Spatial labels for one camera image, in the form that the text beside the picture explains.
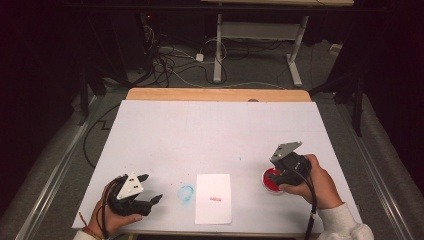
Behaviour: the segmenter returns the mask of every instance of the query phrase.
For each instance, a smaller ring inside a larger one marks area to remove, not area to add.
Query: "gray carpet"
[[[285,53],[290,51],[290,47],[289,43],[283,43],[274,50],[256,48],[257,52],[252,52],[247,58],[241,60],[231,60],[231,58],[242,56],[242,49],[237,50],[238,52],[236,50],[233,50],[232,53],[229,52],[227,59],[224,61],[228,79],[223,85],[263,82],[293,89],[294,87],[283,59]],[[328,54],[329,47],[330,45],[325,42],[314,47],[301,47],[301,52],[296,62],[301,78],[304,81],[302,89],[308,90],[325,82],[335,61],[335,57]],[[194,56],[197,52],[186,46],[178,46],[178,48],[191,56]],[[182,65],[190,61],[176,57],[173,59],[176,65]],[[204,66],[208,79],[212,79],[213,70],[211,65],[196,65]],[[183,69],[184,67],[176,68],[174,71],[178,72]],[[185,70],[179,73],[183,80],[175,75],[169,79],[169,87],[194,87],[190,84],[216,87],[206,82],[204,74],[205,71],[198,67]],[[140,74],[131,70],[129,71],[129,76],[131,79],[136,79]],[[150,78],[141,85],[160,87],[165,84],[164,81],[159,84],[149,85],[153,81],[154,79]],[[108,84],[108,93],[105,97],[98,98],[92,104],[91,109],[91,124],[88,129],[93,124],[94,127],[87,136],[86,153],[93,164],[99,158],[109,134],[108,130],[102,130],[102,124],[96,124],[95,121],[122,99],[125,99],[127,93],[126,89],[116,86],[110,80],[107,82],[111,83]],[[274,88],[263,83],[238,85],[235,88]],[[335,105],[331,97],[331,94],[317,94],[313,100],[318,104],[330,140],[353,197],[360,209],[364,223],[371,227],[375,239],[420,239],[424,233],[422,227],[424,226],[422,218],[424,201],[422,194],[413,184],[396,151],[391,146],[387,135],[385,135],[384,130],[379,125],[378,119],[375,118],[372,106],[365,99],[362,118],[362,133],[364,136],[359,139],[352,133],[349,120],[346,120],[349,119],[349,116],[346,115],[350,112],[350,106]],[[117,108],[102,117],[102,120],[106,120],[106,128],[112,125],[116,111]],[[76,110],[74,116],[56,134],[40,156],[17,194],[15,201],[0,221],[0,239],[15,239],[48,178],[60,162],[78,129],[80,129],[78,126],[79,117],[80,113]],[[378,166],[380,177],[387,187],[385,193],[379,192],[381,189],[376,186],[372,171],[368,169],[369,166],[366,164],[367,157],[375,160],[374,163]],[[78,143],[66,170],[60,188],[55,193],[48,211],[42,216],[41,224],[36,226],[38,228],[34,239],[72,239],[75,235],[75,230],[71,229],[71,225],[93,173],[93,169],[84,156],[83,141]],[[387,199],[387,196],[395,201],[395,206],[401,212],[401,216],[407,224],[406,227],[401,226],[401,228],[403,228],[404,232],[410,232],[410,236],[398,237],[400,234],[399,230],[393,227],[396,224],[390,214],[387,214],[387,207],[384,205],[384,199]],[[202,238],[142,236],[141,239]]]

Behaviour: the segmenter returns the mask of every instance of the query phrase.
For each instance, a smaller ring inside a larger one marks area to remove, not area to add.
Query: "hand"
[[[336,185],[328,172],[321,168],[315,155],[305,155],[311,163],[311,178],[317,196],[317,207],[321,209],[335,208],[343,204],[337,192]],[[281,184],[278,188],[282,191],[302,196],[307,202],[312,204],[312,194],[306,185],[301,183],[298,186]]]
[[[103,194],[102,194],[102,199],[105,196],[105,194],[107,194],[106,196],[109,195],[109,192],[106,193],[106,188],[103,190]],[[97,221],[100,223],[100,225],[102,224],[102,200],[98,201],[96,204],[96,207],[93,210],[93,214],[91,215],[91,219],[90,222],[88,224],[88,227],[90,228],[91,231],[93,231],[97,236],[103,238],[103,233],[102,230],[99,227],[99,224],[97,223]],[[134,222],[138,222],[140,221],[143,217],[140,214],[132,214],[129,216],[121,216],[118,215],[114,212],[112,212],[112,210],[110,209],[110,207],[108,205],[105,206],[105,218],[106,218],[106,229],[109,232],[109,235],[114,235],[119,228],[134,223]]]

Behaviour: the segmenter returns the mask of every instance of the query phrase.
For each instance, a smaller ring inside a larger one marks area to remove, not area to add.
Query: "paper sheet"
[[[198,174],[195,224],[231,223],[229,174]]]

